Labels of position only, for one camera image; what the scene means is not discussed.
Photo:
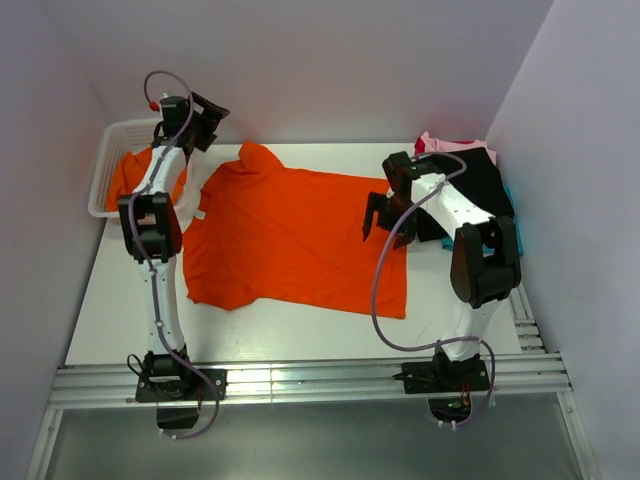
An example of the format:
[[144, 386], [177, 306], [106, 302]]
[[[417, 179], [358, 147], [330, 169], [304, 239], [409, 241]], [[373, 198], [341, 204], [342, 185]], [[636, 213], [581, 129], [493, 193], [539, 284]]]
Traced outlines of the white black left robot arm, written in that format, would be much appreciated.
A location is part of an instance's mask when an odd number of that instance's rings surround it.
[[150, 164], [133, 192], [118, 199], [126, 250], [140, 269], [147, 304], [147, 352], [138, 362], [136, 400], [221, 400], [226, 372], [196, 369], [178, 318], [176, 267], [182, 230], [172, 192], [192, 153], [208, 149], [229, 111], [197, 93], [166, 94], [150, 106], [161, 113]]

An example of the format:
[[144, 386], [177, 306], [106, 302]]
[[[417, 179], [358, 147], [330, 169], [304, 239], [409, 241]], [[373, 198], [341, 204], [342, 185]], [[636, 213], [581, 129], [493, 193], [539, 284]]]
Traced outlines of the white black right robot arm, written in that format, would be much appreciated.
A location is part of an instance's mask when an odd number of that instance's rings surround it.
[[404, 364], [396, 377], [408, 394], [489, 391], [494, 372], [481, 358], [490, 349], [483, 337], [521, 282], [513, 216], [479, 205], [463, 184], [471, 174], [462, 152], [398, 152], [382, 168], [389, 190], [369, 194], [362, 226], [365, 236], [373, 227], [389, 233], [377, 265], [393, 249], [426, 241], [431, 220], [453, 242], [449, 278], [457, 298], [442, 339], [429, 346], [432, 358]]

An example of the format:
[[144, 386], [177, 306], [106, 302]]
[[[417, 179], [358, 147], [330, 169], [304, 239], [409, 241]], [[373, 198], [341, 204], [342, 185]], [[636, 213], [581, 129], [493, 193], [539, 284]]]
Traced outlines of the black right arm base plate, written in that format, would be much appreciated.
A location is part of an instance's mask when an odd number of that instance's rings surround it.
[[405, 362], [393, 379], [403, 384], [406, 394], [486, 392], [490, 386], [489, 373], [482, 360]]

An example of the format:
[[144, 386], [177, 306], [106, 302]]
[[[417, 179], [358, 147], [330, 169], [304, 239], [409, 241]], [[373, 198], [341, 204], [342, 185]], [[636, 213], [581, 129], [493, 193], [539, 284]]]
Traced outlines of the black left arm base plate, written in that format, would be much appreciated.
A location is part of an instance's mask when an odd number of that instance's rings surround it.
[[202, 402], [223, 400], [227, 386], [227, 371], [224, 369], [205, 369], [202, 373], [216, 387], [217, 393], [199, 376], [193, 375], [187, 382], [179, 377], [169, 380], [154, 379], [140, 381], [135, 393], [136, 403], [158, 402]]

